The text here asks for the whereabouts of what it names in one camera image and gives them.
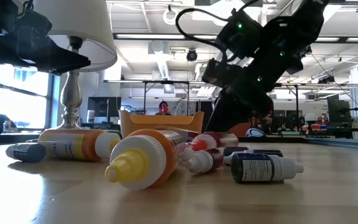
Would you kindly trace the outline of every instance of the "orange plastic bin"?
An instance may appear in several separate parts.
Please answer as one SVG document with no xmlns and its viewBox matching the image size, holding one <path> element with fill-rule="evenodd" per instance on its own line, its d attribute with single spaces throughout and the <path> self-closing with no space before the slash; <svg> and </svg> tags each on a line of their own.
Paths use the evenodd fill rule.
<svg viewBox="0 0 358 224">
<path fill-rule="evenodd" d="M 139 129 L 154 129 L 161 126 L 186 129 L 201 134 L 204 112 L 197 112 L 194 116 L 166 116 L 166 115 L 138 115 L 120 110 L 122 138 Z"/>
</svg>

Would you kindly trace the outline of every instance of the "lamp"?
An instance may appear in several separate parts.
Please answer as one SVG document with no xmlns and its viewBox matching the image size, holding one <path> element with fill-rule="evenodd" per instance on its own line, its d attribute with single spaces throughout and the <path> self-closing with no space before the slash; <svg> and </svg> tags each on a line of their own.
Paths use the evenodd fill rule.
<svg viewBox="0 0 358 224">
<path fill-rule="evenodd" d="M 105 0 L 35 0 L 34 10 L 52 23 L 49 37 L 61 48 L 88 57 L 91 65 L 68 72 L 60 97 L 65 107 L 63 123 L 58 128 L 78 129 L 78 107 L 82 102 L 78 75 L 113 66 L 117 54 Z"/>
</svg>

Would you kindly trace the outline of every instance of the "orange bottle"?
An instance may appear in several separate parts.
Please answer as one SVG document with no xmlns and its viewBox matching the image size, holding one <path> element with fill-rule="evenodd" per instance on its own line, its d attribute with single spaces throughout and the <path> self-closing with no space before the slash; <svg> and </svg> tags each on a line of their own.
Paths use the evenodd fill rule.
<svg viewBox="0 0 358 224">
<path fill-rule="evenodd" d="M 115 133 L 97 129 L 49 129 L 38 138 L 47 149 L 47 156 L 62 159 L 100 161 L 109 158 L 120 141 Z"/>
<path fill-rule="evenodd" d="M 174 131 L 134 131 L 112 151 L 106 179 L 130 190 L 158 187 L 172 174 L 185 148 L 185 140 Z"/>
</svg>

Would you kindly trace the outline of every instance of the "desk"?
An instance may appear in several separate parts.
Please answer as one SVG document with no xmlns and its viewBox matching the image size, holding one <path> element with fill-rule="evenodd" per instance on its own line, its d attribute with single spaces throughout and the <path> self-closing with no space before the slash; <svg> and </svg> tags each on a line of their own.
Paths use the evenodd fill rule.
<svg viewBox="0 0 358 224">
<path fill-rule="evenodd" d="M 305 165 L 285 184 L 236 184 L 227 167 L 177 169 L 159 189 L 109 184 L 104 163 L 21 164 L 0 147 L 0 223 L 358 223 L 358 149 L 310 144 L 243 144 L 279 149 Z"/>
</svg>

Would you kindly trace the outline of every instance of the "window frame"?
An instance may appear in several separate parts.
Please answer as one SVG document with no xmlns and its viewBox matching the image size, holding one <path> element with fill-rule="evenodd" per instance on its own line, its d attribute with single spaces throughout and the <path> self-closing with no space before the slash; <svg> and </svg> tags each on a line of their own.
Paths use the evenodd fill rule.
<svg viewBox="0 0 358 224">
<path fill-rule="evenodd" d="M 23 93 L 26 95 L 30 95 L 30 96 L 40 96 L 42 98 L 46 99 L 47 105 L 46 105 L 46 112 L 45 112 L 45 125 L 43 128 L 17 128 L 18 131 L 43 131 L 45 129 L 48 129 L 51 127 L 51 114 L 52 114 L 52 88 L 53 88 L 53 83 L 55 81 L 55 76 L 52 74 L 48 74 L 48 92 L 46 96 L 40 95 L 40 94 L 36 94 L 33 93 L 31 91 L 28 90 L 23 90 L 20 88 L 15 88 L 13 86 L 7 86 L 7 85 L 3 85 L 0 84 L 0 88 L 7 88 L 10 89 L 11 91 L 15 91 L 18 93 Z"/>
</svg>

